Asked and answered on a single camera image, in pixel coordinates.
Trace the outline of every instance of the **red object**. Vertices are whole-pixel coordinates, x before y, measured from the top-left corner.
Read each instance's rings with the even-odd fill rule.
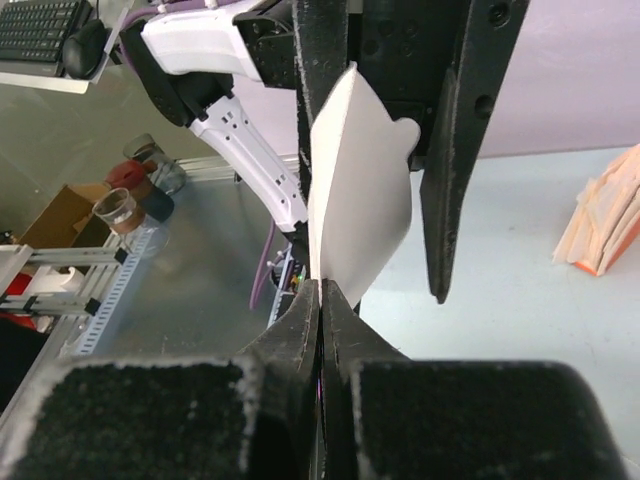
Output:
[[[27,289],[29,282],[31,282],[31,277],[29,275],[27,275],[26,273],[19,273],[7,288],[7,295],[22,295]],[[20,325],[21,327],[30,328],[31,330],[36,329],[29,315],[14,315],[13,313],[3,313],[1,316],[17,325]]]
[[[105,180],[111,188],[133,190],[145,178],[147,178],[147,172],[142,165],[134,160],[127,160],[113,167]]]
[[[19,273],[16,278],[13,279],[9,288],[7,288],[7,295],[22,295],[29,286],[31,277],[26,273]]]

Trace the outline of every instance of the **computer mouse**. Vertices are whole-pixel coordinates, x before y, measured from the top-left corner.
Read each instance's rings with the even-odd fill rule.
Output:
[[[62,46],[62,63],[72,78],[88,79],[100,65],[107,29],[101,20],[90,20]]]

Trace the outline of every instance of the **white paper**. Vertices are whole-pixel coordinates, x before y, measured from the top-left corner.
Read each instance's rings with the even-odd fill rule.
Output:
[[[409,229],[407,158],[419,138],[413,120],[391,120],[355,64],[338,80],[313,124],[311,277],[336,281],[351,306]]]

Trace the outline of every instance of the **screw hole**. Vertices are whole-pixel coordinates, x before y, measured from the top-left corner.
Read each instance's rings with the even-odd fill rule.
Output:
[[[480,95],[474,108],[476,117],[486,120],[493,113],[493,98],[489,95]]]
[[[489,9],[489,23],[494,28],[500,28],[509,22],[509,5],[505,2],[500,2],[493,5]]]

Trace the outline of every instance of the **red lid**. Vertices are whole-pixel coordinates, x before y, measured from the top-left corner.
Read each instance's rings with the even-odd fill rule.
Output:
[[[147,176],[142,165],[135,160],[127,160],[111,169],[106,182],[111,188],[126,188],[132,190],[140,185]]]

